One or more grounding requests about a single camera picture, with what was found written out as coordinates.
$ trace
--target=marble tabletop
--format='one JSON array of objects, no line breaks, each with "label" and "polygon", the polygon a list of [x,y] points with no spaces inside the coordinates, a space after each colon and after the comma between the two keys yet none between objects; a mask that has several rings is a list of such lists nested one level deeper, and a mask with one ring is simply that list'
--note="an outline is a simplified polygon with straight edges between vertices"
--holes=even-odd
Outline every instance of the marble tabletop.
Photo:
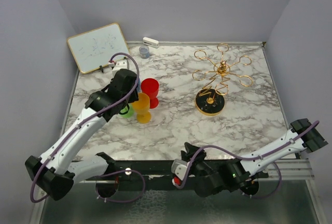
[{"label": "marble tabletop", "polygon": [[[150,48],[149,59],[140,58],[139,45],[129,45],[129,49],[140,67],[141,81],[149,77],[159,81],[159,106],[150,110],[152,119],[148,124],[139,124],[135,116],[129,119],[114,116],[90,138],[76,159],[103,151],[116,160],[173,160],[180,158],[184,142],[196,146],[213,144],[243,155],[274,141],[286,131],[260,46],[230,45],[224,59],[233,63],[242,55],[249,56],[252,65],[236,66],[234,72],[251,76],[254,84],[243,87],[237,77],[231,76],[225,108],[214,117],[205,116],[195,108],[195,96],[207,80],[195,81],[191,73],[212,69],[208,61],[193,56],[198,49],[205,50],[212,60],[220,61],[216,45]],[[135,71],[132,63],[130,69]],[[66,128],[74,122],[89,95],[109,83],[111,72],[106,68],[103,74],[100,71],[79,74]],[[230,156],[209,149],[207,158]]]}]

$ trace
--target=small dry erase board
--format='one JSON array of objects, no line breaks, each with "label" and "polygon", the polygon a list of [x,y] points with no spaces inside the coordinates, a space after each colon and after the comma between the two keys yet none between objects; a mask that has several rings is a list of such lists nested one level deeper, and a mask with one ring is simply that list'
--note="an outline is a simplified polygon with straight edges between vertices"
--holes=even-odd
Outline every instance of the small dry erase board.
[{"label": "small dry erase board", "polygon": [[69,37],[67,43],[82,74],[107,66],[115,53],[129,53],[117,23]]}]

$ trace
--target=red cup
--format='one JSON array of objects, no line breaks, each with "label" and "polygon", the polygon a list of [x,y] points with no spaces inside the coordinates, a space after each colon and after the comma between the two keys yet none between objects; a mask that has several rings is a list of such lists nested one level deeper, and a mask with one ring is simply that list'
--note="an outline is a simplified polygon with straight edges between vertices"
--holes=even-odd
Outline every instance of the red cup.
[{"label": "red cup", "polygon": [[141,89],[150,98],[150,109],[156,108],[159,104],[159,100],[157,99],[159,83],[153,78],[147,78],[142,81]]}]

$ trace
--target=cable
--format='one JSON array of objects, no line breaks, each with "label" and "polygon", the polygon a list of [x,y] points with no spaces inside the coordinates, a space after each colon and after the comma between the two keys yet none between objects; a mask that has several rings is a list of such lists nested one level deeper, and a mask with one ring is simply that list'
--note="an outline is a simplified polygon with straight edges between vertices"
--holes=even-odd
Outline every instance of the cable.
[{"label": "cable", "polygon": [[106,175],[102,175],[102,176],[100,176],[100,177],[114,176],[114,175],[116,175],[116,174],[120,174],[120,173],[123,173],[123,172],[134,172],[134,173],[138,174],[138,175],[141,177],[142,182],[143,182],[143,188],[142,188],[141,193],[140,193],[137,197],[135,197],[134,199],[120,201],[120,200],[112,200],[112,199],[110,199],[110,198],[103,198],[103,197],[101,197],[100,194],[99,194],[99,192],[98,192],[98,190],[97,190],[97,188],[96,188],[95,191],[96,191],[96,193],[98,194],[98,197],[99,197],[99,198],[103,199],[104,201],[108,201],[108,202],[130,203],[130,202],[134,202],[134,201],[138,200],[140,197],[143,196],[143,194],[144,194],[144,192],[145,192],[145,180],[144,180],[143,175],[142,175],[140,172],[138,172],[138,171],[135,171],[135,170],[116,171],[116,172],[113,172],[113,173],[109,173],[109,174],[106,174]]},{"label": "cable", "polygon": [[[296,141],[298,140],[299,138],[303,137],[305,134],[307,134],[311,129],[315,128],[317,125],[319,124],[319,121],[315,121],[313,122],[304,132],[300,133],[299,135],[297,135],[296,137],[293,138],[293,141]],[[198,154],[206,149],[206,148],[214,148],[214,149],[217,149],[217,150],[221,150],[237,159],[241,159],[241,160],[245,160],[245,161],[252,161],[252,160],[256,160],[256,159],[260,159],[261,157],[267,157],[271,154],[274,154],[275,152],[279,151],[279,150],[282,150],[283,148],[285,148],[286,146],[290,145],[291,144],[291,141],[288,141],[287,143],[285,143],[284,145],[272,150],[272,151],[269,151],[261,156],[257,156],[257,157],[252,157],[252,158],[244,158],[244,157],[241,157],[241,156],[238,156],[238,155],[235,155],[233,153],[231,153],[230,151],[224,149],[224,148],[221,148],[219,146],[215,146],[215,145],[205,145],[205,146],[202,146],[201,148],[199,148],[195,154],[192,156],[192,158],[190,159],[190,162],[188,163],[188,166],[187,166],[187,171],[186,171],[186,174],[185,174],[185,177],[181,183],[181,185],[177,185],[175,184],[176,188],[178,189],[183,189],[185,187],[185,184],[186,184],[186,181],[187,181],[187,178],[188,178],[188,175],[189,175],[189,171],[190,171],[190,168],[193,164],[193,162],[195,161],[195,158],[198,156]]]},{"label": "cable", "polygon": [[275,194],[281,188],[282,176],[281,176],[280,168],[278,167],[278,165],[275,162],[273,162],[272,164],[276,168],[276,171],[279,175],[279,180],[278,180],[278,184],[277,184],[276,188],[271,193],[269,193],[267,195],[263,195],[261,197],[256,197],[254,195],[248,195],[248,194],[244,193],[243,191],[242,191],[242,195],[244,195],[246,197],[250,197],[251,199],[265,199],[265,198],[268,198],[268,197],[272,196],[273,194]]},{"label": "cable", "polygon": [[49,156],[48,159],[45,160],[45,162],[41,165],[41,167],[39,168],[39,170],[37,171],[33,181],[32,181],[32,185],[31,185],[31,189],[30,189],[30,200],[33,202],[33,203],[38,203],[38,202],[41,202],[43,201],[44,199],[46,199],[48,197],[48,195],[45,195],[44,197],[36,200],[34,198],[34,191],[35,191],[35,186],[37,184],[37,180],[41,174],[41,172],[43,171],[43,169],[45,168],[45,166],[48,164],[48,162],[50,161],[50,159],[52,159],[54,157],[54,155],[62,148],[62,146],[67,142],[67,140],[78,130],[80,130],[78,127],[81,127],[83,124],[85,124],[86,122],[88,122],[89,120],[91,120],[92,118],[98,116],[98,115],[101,115],[103,114],[104,112],[110,110],[112,107],[120,104],[122,101],[126,100],[128,97],[130,97],[130,95],[134,92],[134,90],[136,89],[137,85],[138,85],[138,82],[139,82],[139,77],[140,77],[140,70],[139,70],[139,66],[138,64],[136,63],[136,61],[134,60],[133,57],[131,57],[130,55],[126,54],[126,53],[116,53],[114,54],[111,59],[110,59],[110,62],[113,61],[113,59],[118,56],[118,55],[124,55],[126,57],[128,57],[135,65],[136,67],[136,74],[137,74],[137,77],[136,77],[136,81],[135,81],[135,84],[133,86],[133,88],[121,99],[119,99],[117,102],[103,108],[102,110],[96,112],[95,114],[89,116],[88,118],[82,120],[76,127],[74,127],[70,132],[69,134],[62,140],[62,142],[58,145],[58,147],[51,153],[51,155]]}]

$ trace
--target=whiteboard frame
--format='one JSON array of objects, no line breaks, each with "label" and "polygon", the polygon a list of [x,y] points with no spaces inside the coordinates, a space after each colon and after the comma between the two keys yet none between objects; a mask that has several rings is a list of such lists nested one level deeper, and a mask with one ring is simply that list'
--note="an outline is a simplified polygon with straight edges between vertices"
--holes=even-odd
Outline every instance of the whiteboard frame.
[{"label": "whiteboard frame", "polygon": [[69,44],[69,39],[74,38],[74,37],[77,37],[77,36],[80,36],[80,35],[87,34],[87,33],[92,32],[92,31],[96,31],[96,30],[99,30],[99,29],[105,28],[105,27],[108,27],[108,26],[111,26],[111,25],[113,25],[113,24],[116,24],[116,25],[119,27],[119,30],[120,30],[120,33],[121,33],[121,35],[122,35],[122,37],[123,37],[124,43],[126,44],[126,47],[127,47],[127,49],[128,49],[128,54],[130,54],[130,53],[129,53],[130,51],[129,51],[128,44],[127,44],[127,42],[126,42],[126,40],[125,40],[125,37],[123,36],[122,30],[121,30],[120,25],[119,25],[118,23],[111,23],[111,24],[108,24],[108,25],[105,25],[105,26],[99,27],[99,28],[97,28],[97,29],[90,30],[90,31],[86,31],[86,32],[84,32],[84,33],[81,33],[81,34],[78,34],[78,35],[71,36],[71,37],[68,37],[68,38],[67,38],[67,44],[68,44],[68,47],[69,47],[69,49],[71,50],[71,53],[72,53],[72,55],[73,55],[73,57],[74,57],[74,59],[75,59],[75,62],[76,62],[77,67],[78,67],[78,70],[79,70],[82,74],[88,74],[88,73],[90,73],[90,72],[92,72],[92,71],[99,70],[100,68],[97,67],[97,68],[95,68],[95,69],[93,69],[93,70],[83,72],[83,71],[81,70],[81,68],[79,67],[79,64],[78,64],[77,59],[76,59],[76,57],[75,57],[75,55],[74,55],[74,52],[73,52],[73,50],[72,50],[72,48],[71,48],[71,46],[70,46],[70,44]]}]

